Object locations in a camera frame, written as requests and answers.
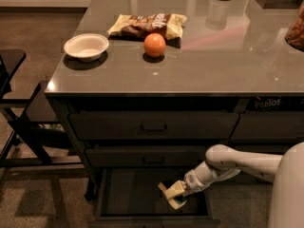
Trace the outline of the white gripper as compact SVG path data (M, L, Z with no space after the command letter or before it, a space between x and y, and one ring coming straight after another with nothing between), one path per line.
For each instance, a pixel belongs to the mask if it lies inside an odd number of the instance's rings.
M203 184L196 175L195 170L190 170L184 176L183 180L177 180L166 191L165 196L168 200L184 195L189 196L203 191L206 185Z

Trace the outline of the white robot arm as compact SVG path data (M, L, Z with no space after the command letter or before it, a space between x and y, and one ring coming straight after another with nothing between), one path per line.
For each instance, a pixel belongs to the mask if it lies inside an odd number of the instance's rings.
M163 193L170 205L184 205L178 197L198 193L214 182L245 172L273 185L268 228L304 228L304 143L283 155L237 151L223 144L210 147L205 160Z

